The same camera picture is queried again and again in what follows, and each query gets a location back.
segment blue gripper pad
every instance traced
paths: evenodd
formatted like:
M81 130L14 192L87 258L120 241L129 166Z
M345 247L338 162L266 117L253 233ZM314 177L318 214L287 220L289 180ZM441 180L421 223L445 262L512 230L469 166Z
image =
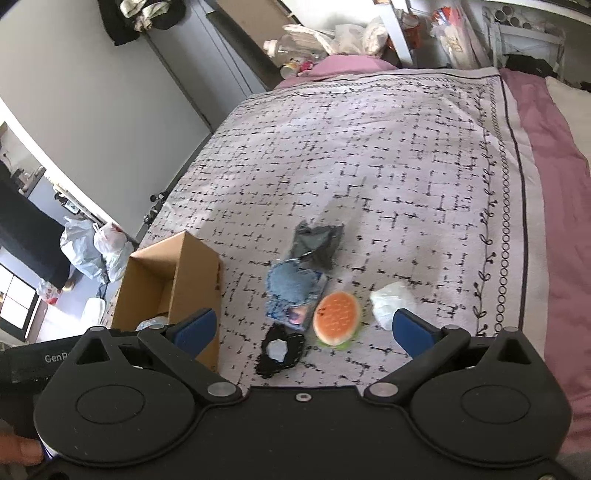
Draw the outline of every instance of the blue gripper pad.
M407 309L398 309L392 321L392 333L407 354L416 358L441 339L441 330Z
M194 358L213 340L217 331L217 318L213 310L207 310L195 321L179 330L173 344Z

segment bed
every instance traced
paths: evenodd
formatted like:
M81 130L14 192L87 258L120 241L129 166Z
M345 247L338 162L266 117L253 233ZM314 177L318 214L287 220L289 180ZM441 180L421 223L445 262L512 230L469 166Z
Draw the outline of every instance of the bed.
M188 230L220 254L219 371L243 388L362 388L403 365L369 300L393 281L439 326L486 336L517 326L573 405L572 453L591 446L590 182L544 79L495 69L345 74L242 102L142 246ZM359 299L363 328L344 351L309 333L300 364L263 380L254 363L271 325L265 276L303 219L345 224L327 290Z

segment window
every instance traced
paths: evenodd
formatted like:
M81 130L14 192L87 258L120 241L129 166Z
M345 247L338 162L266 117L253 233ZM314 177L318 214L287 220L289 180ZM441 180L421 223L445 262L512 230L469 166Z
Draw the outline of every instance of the window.
M2 330L24 341L38 299L33 287L0 265L0 328Z

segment floor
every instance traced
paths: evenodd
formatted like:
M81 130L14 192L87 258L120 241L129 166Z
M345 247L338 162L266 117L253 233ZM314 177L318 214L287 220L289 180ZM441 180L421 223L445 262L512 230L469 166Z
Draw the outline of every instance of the floor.
M119 288L120 283L118 281L108 285L105 299L107 304ZM88 322L82 319L82 311L84 311L87 300L96 296L98 288L97 280L82 275L71 291L62 293L55 306L47 306L35 342L82 335L89 327L98 325L98 322Z

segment metal screw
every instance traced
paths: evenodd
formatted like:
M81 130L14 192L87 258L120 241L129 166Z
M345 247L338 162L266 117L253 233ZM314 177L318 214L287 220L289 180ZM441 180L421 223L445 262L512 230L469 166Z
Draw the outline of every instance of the metal screw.
M312 395L310 395L309 393L298 393L298 394L295 396L295 399L296 399L297 401L301 401L301 402L307 402L307 401L310 401L310 400L312 400Z
M393 383L378 382L369 386L369 392L376 397L393 397L398 393L398 387Z
M216 382L208 386L207 392L214 397L229 397L236 392L236 385L230 382Z

